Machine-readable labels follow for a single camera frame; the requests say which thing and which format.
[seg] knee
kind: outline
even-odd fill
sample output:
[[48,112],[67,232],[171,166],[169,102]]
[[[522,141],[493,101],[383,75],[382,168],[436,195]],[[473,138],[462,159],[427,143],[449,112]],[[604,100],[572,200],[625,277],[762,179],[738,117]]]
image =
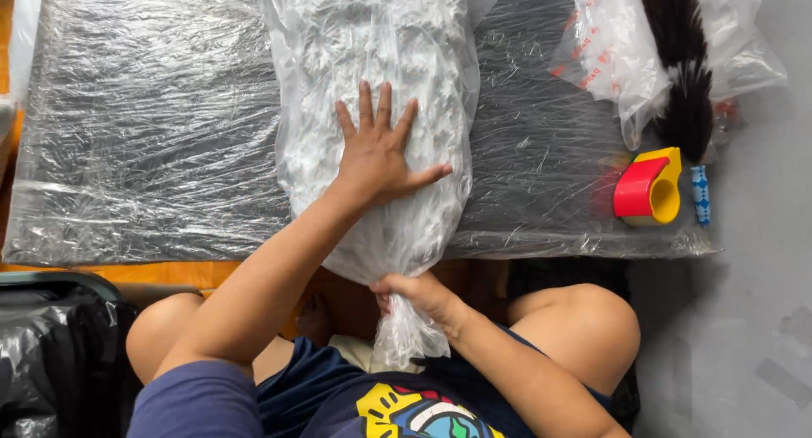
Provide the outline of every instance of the knee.
[[597,285],[565,287],[568,306],[596,338],[615,348],[628,363],[640,349],[640,325],[634,309],[617,294]]
[[142,359],[164,340],[176,336],[202,303],[199,295],[179,293],[147,307],[127,333],[127,356],[133,362]]

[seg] foot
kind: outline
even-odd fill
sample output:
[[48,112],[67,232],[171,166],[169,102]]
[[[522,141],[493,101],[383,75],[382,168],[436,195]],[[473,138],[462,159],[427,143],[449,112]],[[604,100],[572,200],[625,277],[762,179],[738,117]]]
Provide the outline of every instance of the foot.
[[302,337],[309,338],[316,346],[323,348],[335,335],[335,324],[330,309],[320,294],[310,296],[299,311],[296,328]]

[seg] graphic print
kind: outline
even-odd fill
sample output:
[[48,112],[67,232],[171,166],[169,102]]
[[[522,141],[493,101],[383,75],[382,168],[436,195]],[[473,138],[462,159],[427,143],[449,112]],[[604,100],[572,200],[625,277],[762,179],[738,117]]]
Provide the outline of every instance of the graphic print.
[[436,391],[378,383],[356,407],[369,438],[505,438]]

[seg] blue and white object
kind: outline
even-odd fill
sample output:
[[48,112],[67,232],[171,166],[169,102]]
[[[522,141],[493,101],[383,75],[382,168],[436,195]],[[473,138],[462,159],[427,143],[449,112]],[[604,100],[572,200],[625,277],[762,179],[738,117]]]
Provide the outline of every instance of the blue and white object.
[[708,193],[708,178],[705,166],[691,167],[691,180],[694,184],[694,204],[697,208],[699,225],[706,226],[711,221],[711,195]]

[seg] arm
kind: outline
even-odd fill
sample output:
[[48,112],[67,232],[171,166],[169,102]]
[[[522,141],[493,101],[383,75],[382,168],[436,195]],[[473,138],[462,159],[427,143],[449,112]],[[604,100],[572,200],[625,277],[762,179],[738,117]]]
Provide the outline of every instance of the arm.
[[251,364],[290,317],[310,277],[347,231],[371,207],[409,195],[451,173],[435,166],[413,174],[403,149],[417,101],[391,130],[391,86],[381,87],[377,120],[370,86],[360,86],[356,130],[342,102],[344,134],[338,177],[324,196],[245,260],[204,303],[169,351],[155,377],[191,361],[229,361],[252,375]]
[[400,293],[440,323],[451,345],[491,381],[536,435],[629,438],[575,376],[510,337],[430,273],[417,279],[390,275],[373,291],[384,312],[388,294]]

